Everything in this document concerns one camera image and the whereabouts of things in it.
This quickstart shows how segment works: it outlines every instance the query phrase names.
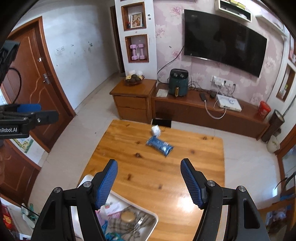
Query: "door lock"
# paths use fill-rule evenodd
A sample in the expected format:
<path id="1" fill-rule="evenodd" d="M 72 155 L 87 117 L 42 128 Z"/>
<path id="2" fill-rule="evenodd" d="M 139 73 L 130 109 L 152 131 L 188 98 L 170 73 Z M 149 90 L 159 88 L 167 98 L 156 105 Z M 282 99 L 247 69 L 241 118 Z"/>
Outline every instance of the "door lock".
<path id="1" fill-rule="evenodd" d="M 49 79 L 48 79 L 48 77 L 47 77 L 47 74 L 43 74 L 43 77 L 44 77 L 44 81 L 43 81 L 43 83 L 47 83 L 48 85 L 50 84 L 50 82 L 49 82 Z"/>

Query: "tv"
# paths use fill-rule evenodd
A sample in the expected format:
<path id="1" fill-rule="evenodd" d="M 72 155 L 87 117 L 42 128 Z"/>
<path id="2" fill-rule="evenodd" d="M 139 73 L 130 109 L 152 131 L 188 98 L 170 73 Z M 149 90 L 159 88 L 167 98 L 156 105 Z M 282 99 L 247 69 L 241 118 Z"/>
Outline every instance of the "tv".
<path id="1" fill-rule="evenodd" d="M 184 10 L 184 55 L 221 62 L 259 77 L 267 39 L 233 20 Z"/>

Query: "floral wallpaper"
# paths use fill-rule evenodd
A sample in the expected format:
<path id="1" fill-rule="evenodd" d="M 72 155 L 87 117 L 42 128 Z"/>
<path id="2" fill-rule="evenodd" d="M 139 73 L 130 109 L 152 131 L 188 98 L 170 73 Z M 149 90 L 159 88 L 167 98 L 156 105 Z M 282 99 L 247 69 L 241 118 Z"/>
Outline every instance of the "floral wallpaper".
<path id="1" fill-rule="evenodd" d="M 214 0 L 154 0 L 153 4 L 158 69 L 172 61 L 184 45 L 184 9 L 214 13 L 237 21 L 235 17 L 216 12 Z M 276 33 L 268 25 L 258 22 L 254 15 L 252 16 L 251 23 L 241 23 L 267 38 L 265 59 L 259 78 L 235 67 L 215 61 L 191 58 L 181 53 L 173 63 L 161 70 L 158 75 L 159 80 L 166 82 L 170 70 L 173 68 L 186 69 L 189 75 L 191 75 L 192 80 L 198 82 L 201 88 L 217 90 L 210 82 L 211 76 L 215 75 L 231 80 L 236 84 L 233 93 L 235 98 L 242 99 L 254 105 L 259 105 L 261 100 L 266 101 L 279 72 L 283 56 L 284 40 L 281 35 Z"/>

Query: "red container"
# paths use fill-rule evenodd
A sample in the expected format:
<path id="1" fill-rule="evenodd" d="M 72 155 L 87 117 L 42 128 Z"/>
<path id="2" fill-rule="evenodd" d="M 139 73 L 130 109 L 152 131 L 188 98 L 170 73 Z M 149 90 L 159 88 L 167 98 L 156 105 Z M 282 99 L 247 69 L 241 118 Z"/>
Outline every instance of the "red container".
<path id="1" fill-rule="evenodd" d="M 269 107 L 269 105 L 266 104 L 266 103 L 262 100 L 262 101 L 260 101 L 260 105 L 259 105 L 259 107 L 258 107 L 258 110 L 257 110 L 256 115 L 257 115 L 260 119 L 264 120 L 270 111 L 271 111 L 271 108 Z"/>

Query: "wooden table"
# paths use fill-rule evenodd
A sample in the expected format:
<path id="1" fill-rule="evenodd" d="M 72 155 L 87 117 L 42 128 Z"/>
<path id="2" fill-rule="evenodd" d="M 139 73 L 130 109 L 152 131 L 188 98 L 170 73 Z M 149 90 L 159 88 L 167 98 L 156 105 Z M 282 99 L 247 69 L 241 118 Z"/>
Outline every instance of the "wooden table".
<path id="1" fill-rule="evenodd" d="M 95 175 L 109 159 L 118 162 L 112 190 L 158 215 L 149 240 L 192 240 L 202 211 L 193 204 L 180 172 L 180 162 L 189 158 L 207 179 L 224 186 L 223 141 L 220 138 L 166 127 L 160 139 L 174 149 L 165 157 L 147 146 L 151 125 L 113 120 L 81 176 Z"/>
<path id="2" fill-rule="evenodd" d="M 156 88 L 156 80 L 143 79 L 137 85 L 126 85 L 123 80 L 110 92 L 120 118 L 151 123 L 151 96 Z"/>

